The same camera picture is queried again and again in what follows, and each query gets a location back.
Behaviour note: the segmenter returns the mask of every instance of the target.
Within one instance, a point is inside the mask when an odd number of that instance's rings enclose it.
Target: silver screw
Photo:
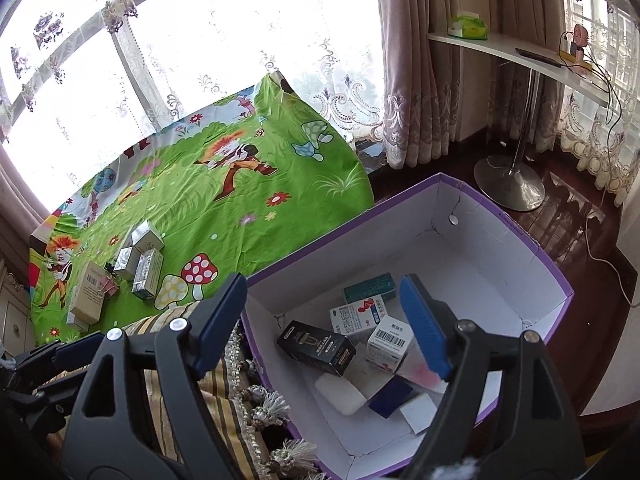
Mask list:
[[[458,330],[460,332],[473,332],[476,329],[476,324],[470,319],[461,319],[458,322]]]
[[[184,330],[187,327],[187,320],[183,317],[177,317],[171,320],[169,323],[169,328],[174,332],[180,332],[180,330]]]
[[[524,333],[524,341],[527,343],[537,343],[540,341],[540,335],[538,332],[534,332],[533,330],[527,330]]]
[[[107,332],[107,339],[109,341],[117,341],[122,337],[122,330],[119,328],[112,328]]]

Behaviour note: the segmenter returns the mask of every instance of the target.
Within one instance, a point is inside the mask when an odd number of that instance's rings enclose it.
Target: dark wood floor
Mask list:
[[[443,172],[476,187],[474,164],[491,153],[513,153],[499,143],[487,146],[478,133],[470,141],[452,146],[449,155],[427,165],[395,171],[384,167],[369,175],[377,201],[397,194],[417,182]],[[588,257],[584,242],[587,215],[602,199],[594,178],[575,169],[576,159],[559,147],[532,154],[529,163],[545,183],[546,199],[529,213],[508,211],[535,238],[560,267],[575,290],[575,297],[554,338],[549,343],[558,371],[576,413],[591,399],[616,349],[628,304],[613,270]],[[608,258],[622,272],[628,295],[633,294],[637,274],[615,248],[620,210],[607,194],[597,218],[589,220],[591,253]]]

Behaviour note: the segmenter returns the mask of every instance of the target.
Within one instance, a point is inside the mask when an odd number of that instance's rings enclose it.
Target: striped fabric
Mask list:
[[[167,325],[172,319],[176,317],[189,317],[197,306],[196,303],[188,304],[187,306],[179,306],[177,308],[171,308],[165,310],[162,314],[157,316],[147,317],[141,319],[129,326],[124,330],[127,335],[136,335],[149,332],[158,332],[163,326]],[[221,358],[216,369],[212,372],[208,372],[203,380],[199,381],[200,391],[205,400],[209,413],[211,414],[213,421],[216,423],[216,427],[220,432],[223,440],[235,458],[236,462],[242,474],[247,480],[260,480],[254,460],[249,452],[250,442],[247,442],[242,438],[242,424],[241,415],[238,413],[235,404],[230,398],[230,377],[228,374],[228,366],[225,358]],[[66,375],[66,372],[58,375],[52,381],[62,378]],[[246,382],[246,377],[241,374],[241,380]],[[156,428],[156,434],[160,442],[162,453],[172,460],[181,462],[180,454],[178,453],[177,446],[172,434],[171,425],[169,424],[169,418],[162,400],[160,392],[160,383],[158,380],[158,372],[155,370],[145,371],[146,392],[149,398],[149,404],[151,407],[151,414]],[[64,436],[64,430],[60,432],[60,435]],[[258,444],[262,448],[262,455],[267,456],[268,452],[264,443],[260,437],[260,433],[255,433],[255,438]],[[276,476],[262,476],[262,480],[265,478],[276,479]]]

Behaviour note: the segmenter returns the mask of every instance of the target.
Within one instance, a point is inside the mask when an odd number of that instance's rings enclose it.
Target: barcode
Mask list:
[[[399,337],[396,337],[393,334],[380,329],[378,329],[378,331],[376,332],[376,337],[384,339],[385,341],[389,341],[392,345],[399,346],[400,348],[402,348],[405,343],[404,339],[400,339]]]

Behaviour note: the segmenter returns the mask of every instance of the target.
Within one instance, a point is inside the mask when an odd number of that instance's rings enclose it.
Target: black product box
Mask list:
[[[289,323],[277,343],[296,361],[338,376],[356,355],[355,347],[346,336],[299,321]]]

